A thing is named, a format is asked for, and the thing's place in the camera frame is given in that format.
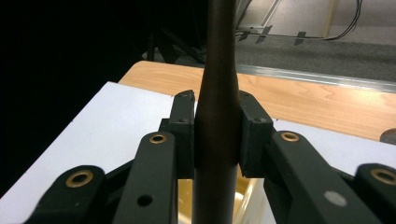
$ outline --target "white surface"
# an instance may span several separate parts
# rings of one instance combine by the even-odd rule
[[[173,98],[107,83],[0,200],[0,223],[22,223],[63,172],[96,165],[108,173],[134,158],[140,139],[169,118]]]
[[[66,170],[84,164],[108,173],[133,159],[140,139],[169,118],[172,102],[169,95],[107,83],[0,200],[0,224],[25,221]],[[274,124],[304,135],[330,165],[349,174],[366,162],[396,167],[396,146],[282,120]]]

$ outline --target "screw hole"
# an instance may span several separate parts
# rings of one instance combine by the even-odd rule
[[[142,195],[137,199],[137,204],[141,207],[149,206],[152,203],[151,195]]]
[[[86,174],[81,174],[81,175],[77,175],[75,176],[72,181],[73,183],[81,183],[84,180],[86,180],[88,178],[88,176]]]
[[[69,188],[79,188],[91,182],[93,172],[90,170],[81,170],[70,175],[66,180],[66,186]]]
[[[282,133],[280,136],[288,142],[298,142],[300,140],[300,137],[295,133]]]
[[[160,144],[166,141],[166,136],[163,134],[154,134],[149,139],[150,143]]]
[[[393,172],[389,171],[389,170],[385,170],[385,169],[373,169],[371,171],[371,175],[385,183],[385,184],[389,184],[389,185],[395,185],[396,186],[396,174],[394,174]]]

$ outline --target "dark pole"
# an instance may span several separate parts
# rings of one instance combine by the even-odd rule
[[[192,223],[232,223],[240,145],[235,0],[209,0],[207,52],[195,117]]]

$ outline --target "black plastic part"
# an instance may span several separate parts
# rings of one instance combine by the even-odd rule
[[[177,143],[177,178],[194,178],[194,104],[193,91],[177,94],[169,118],[169,132]]]
[[[264,190],[271,204],[276,224],[287,223],[292,200],[288,190],[269,178],[264,180]]]
[[[175,137],[149,133],[140,142],[112,223],[177,223]]]
[[[274,123],[256,98],[240,91],[242,142],[239,165],[248,178],[264,177],[263,146],[271,142]]]
[[[358,168],[355,192],[383,223],[396,223],[396,170],[377,163]]]
[[[79,171],[91,171],[91,181],[81,187],[67,187],[66,180]],[[79,177],[81,180],[88,178],[79,175],[76,182],[80,181]],[[105,181],[105,173],[95,166],[79,166],[64,172],[46,191],[25,223],[96,223],[100,209],[106,203]]]
[[[292,198],[289,211],[274,211],[287,206],[273,206],[275,200],[269,201],[274,214],[288,215],[276,221],[380,223],[375,214],[303,136],[292,132],[274,133],[271,147],[267,149],[276,166],[266,166],[266,169],[279,171]]]

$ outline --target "wooden surface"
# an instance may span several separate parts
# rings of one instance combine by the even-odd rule
[[[175,95],[194,90],[198,99],[204,69],[165,63],[136,63],[120,84]],[[239,89],[253,94],[274,119],[379,141],[396,128],[396,94],[272,77],[242,75]]]

